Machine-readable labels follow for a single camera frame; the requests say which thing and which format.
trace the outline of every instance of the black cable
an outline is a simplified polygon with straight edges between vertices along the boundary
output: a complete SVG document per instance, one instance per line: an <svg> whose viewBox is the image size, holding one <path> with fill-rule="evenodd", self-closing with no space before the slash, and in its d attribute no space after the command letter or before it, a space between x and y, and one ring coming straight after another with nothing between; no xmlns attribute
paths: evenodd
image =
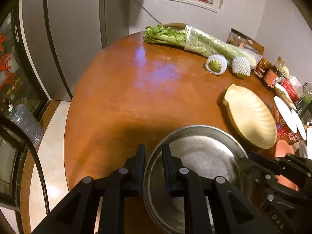
<svg viewBox="0 0 312 234"><path fill-rule="evenodd" d="M57 53L55 51L54 44L53 44L53 39L52 39L52 34L51 34L51 29L50 29L50 22L49 22L49 15L48 15L48 0L43 0L43 15L44 15L44 23L46 25L46 35L48 37L51 53L52 53L55 65L57 67L57 71L60 74L60 78L62 79L62 82L65 86L65 89L69 97L72 99L73 95L71 94L71 90L68 87L62 68L60 67L60 62L57 58Z"/></svg>
<svg viewBox="0 0 312 234"><path fill-rule="evenodd" d="M148 11L146 8L144 8L137 0L135 0L135 2L136 2L143 10L145 10L146 13L147 13L152 19L154 19L157 23L160 23L160 24L162 25L162 23L161 23L159 20L157 20L152 14L150 14L149 11Z"/></svg>
<svg viewBox="0 0 312 234"><path fill-rule="evenodd" d="M39 157L38 157L38 154L37 154L37 151L36 151L34 145L32 144L31 140L28 138L28 136L24 133L23 130L21 130L17 125L15 125L12 121L7 119L3 115L0 115L0 125L10 129L19 138L21 138L22 141L25 143L26 147L29 149L30 153L32 154L32 158L34 159L35 165L36 165L37 170L38 170L39 178L40 178L44 204L46 207L46 214L49 214L50 213L50 207L49 207L48 192L46 190L46 183L44 181L44 176L43 176L43 171L42 171L42 167L40 164L40 160L39 160Z"/></svg>

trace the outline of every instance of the plastic bag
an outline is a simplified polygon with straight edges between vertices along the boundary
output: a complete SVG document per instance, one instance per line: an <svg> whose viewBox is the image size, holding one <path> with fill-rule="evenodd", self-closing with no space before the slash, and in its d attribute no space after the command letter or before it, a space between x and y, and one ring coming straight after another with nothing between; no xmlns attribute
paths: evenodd
<svg viewBox="0 0 312 234"><path fill-rule="evenodd" d="M292 87L294 88L298 97L301 97L301 95L303 94L303 87L301 83L298 81L298 79L295 78L294 76L289 76L288 80L291 83Z"/></svg>
<svg viewBox="0 0 312 234"><path fill-rule="evenodd" d="M186 51L192 51L205 57L209 57L213 54L222 54L230 63L232 63L235 57L246 57L251 68L255 68L257 65L255 57L239 47L224 43L191 26L186 26L185 31Z"/></svg>
<svg viewBox="0 0 312 234"><path fill-rule="evenodd" d="M35 119L32 113L27 109L26 105L18 105L14 113L10 113L9 117L31 140L33 145L41 142L43 137L43 128Z"/></svg>
<svg viewBox="0 0 312 234"><path fill-rule="evenodd" d="M261 61L261 59L263 58L263 55L257 54L257 53L255 53L254 51L252 51L252 50L250 50L250 49L248 49L248 48L240 47L240 49L242 49L242 50L244 50L245 52L247 52L247 53L253 55L253 56L255 57L256 64L258 64L258 63Z"/></svg>

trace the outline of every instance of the stainless steel pot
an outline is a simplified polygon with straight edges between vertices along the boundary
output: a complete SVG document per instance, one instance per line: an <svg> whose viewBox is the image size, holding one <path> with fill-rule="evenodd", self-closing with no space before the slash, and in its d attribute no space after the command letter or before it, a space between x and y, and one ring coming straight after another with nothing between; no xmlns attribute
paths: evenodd
<svg viewBox="0 0 312 234"><path fill-rule="evenodd" d="M248 199L251 182L244 178L237 160L246 158L244 148L228 133L207 125L192 125L173 131L154 149L144 174L143 198L149 215L165 233L185 233L183 198L170 198L165 187L161 145L169 144L171 153L183 165L207 178L223 176ZM206 198L211 219L209 201Z"/></svg>

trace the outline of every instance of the sauce bottle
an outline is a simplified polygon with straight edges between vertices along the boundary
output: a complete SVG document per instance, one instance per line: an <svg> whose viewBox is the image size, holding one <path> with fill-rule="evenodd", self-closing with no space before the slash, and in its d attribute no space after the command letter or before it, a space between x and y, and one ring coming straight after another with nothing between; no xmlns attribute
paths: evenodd
<svg viewBox="0 0 312 234"><path fill-rule="evenodd" d="M271 66L272 64L270 62L262 58L252 73L261 80L266 75Z"/></svg>
<svg viewBox="0 0 312 234"><path fill-rule="evenodd" d="M277 84L280 81L280 77L281 77L280 71L282 67L284 66L284 64L285 64L285 61L281 57L278 57L274 65L272 65L269 68L268 72L266 73L266 75L261 81L261 83L267 90L269 91L273 90L275 84Z"/></svg>

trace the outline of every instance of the cream plate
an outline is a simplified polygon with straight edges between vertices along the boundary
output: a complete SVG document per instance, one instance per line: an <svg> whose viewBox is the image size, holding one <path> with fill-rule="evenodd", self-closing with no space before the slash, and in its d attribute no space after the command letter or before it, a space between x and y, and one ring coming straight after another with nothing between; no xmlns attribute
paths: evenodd
<svg viewBox="0 0 312 234"><path fill-rule="evenodd" d="M274 118L263 101L251 90L232 84L223 99L237 132L259 148L272 148L277 139Z"/></svg>

